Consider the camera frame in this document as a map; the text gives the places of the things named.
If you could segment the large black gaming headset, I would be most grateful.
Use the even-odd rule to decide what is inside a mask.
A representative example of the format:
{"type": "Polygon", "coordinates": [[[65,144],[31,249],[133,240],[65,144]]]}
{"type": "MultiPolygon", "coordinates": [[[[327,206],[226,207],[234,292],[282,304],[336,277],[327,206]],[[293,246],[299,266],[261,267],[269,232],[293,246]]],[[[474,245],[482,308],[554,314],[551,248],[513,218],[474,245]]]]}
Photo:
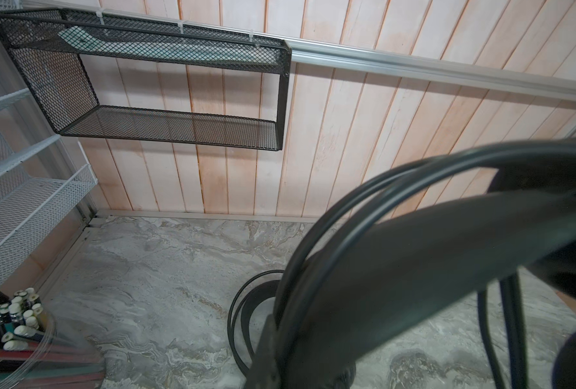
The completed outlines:
{"type": "MultiPolygon", "coordinates": [[[[247,352],[250,355],[252,361],[256,361],[255,350],[253,348],[251,339],[251,319],[255,313],[258,306],[263,302],[268,301],[276,296],[279,290],[281,280],[270,280],[265,283],[257,285],[248,294],[244,294],[245,288],[251,285],[254,281],[259,280],[262,277],[266,277],[272,274],[282,274],[283,270],[273,269],[265,272],[261,272],[248,281],[240,288],[240,290],[234,296],[234,299],[230,305],[228,312],[228,323],[227,323],[227,337],[229,342],[229,348],[234,357],[234,361],[243,375],[248,375],[250,367],[241,358],[239,351],[237,350],[235,343],[235,333],[236,325],[239,324],[244,345],[247,348],[247,352]]],[[[275,322],[271,322],[271,336],[270,336],[270,357],[271,361],[268,363],[268,367],[271,372],[265,376],[271,379],[273,386],[277,388],[286,387],[286,379],[289,377],[286,374],[286,367],[288,366],[289,357],[291,357],[294,351],[294,345],[296,345],[297,339],[299,337],[300,324],[290,322],[287,326],[275,326],[275,322]],[[286,345],[281,346],[279,350],[276,350],[276,338],[279,335],[292,334],[293,341],[286,345]]]]}

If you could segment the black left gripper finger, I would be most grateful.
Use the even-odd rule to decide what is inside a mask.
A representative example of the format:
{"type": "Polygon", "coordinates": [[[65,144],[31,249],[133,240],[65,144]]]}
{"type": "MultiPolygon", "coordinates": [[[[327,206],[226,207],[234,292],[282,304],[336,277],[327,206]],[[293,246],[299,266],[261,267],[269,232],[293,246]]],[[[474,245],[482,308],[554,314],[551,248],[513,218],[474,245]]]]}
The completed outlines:
{"type": "Polygon", "coordinates": [[[270,314],[258,343],[258,349],[247,373],[244,389],[278,389],[281,387],[281,373],[276,360],[277,329],[270,314]]]}

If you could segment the small black wired headphones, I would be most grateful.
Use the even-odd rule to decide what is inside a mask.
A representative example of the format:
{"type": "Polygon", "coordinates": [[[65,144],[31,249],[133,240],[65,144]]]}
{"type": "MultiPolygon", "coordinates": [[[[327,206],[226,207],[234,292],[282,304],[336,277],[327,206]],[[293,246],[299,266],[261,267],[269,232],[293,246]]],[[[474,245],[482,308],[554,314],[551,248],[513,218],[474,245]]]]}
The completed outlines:
{"type": "Polygon", "coordinates": [[[356,361],[471,293],[496,387],[487,319],[498,282],[511,386],[528,357],[518,271],[576,299],[576,139],[516,141],[430,157],[351,191],[299,243],[273,300],[300,324],[285,388],[348,388],[356,361]]]}

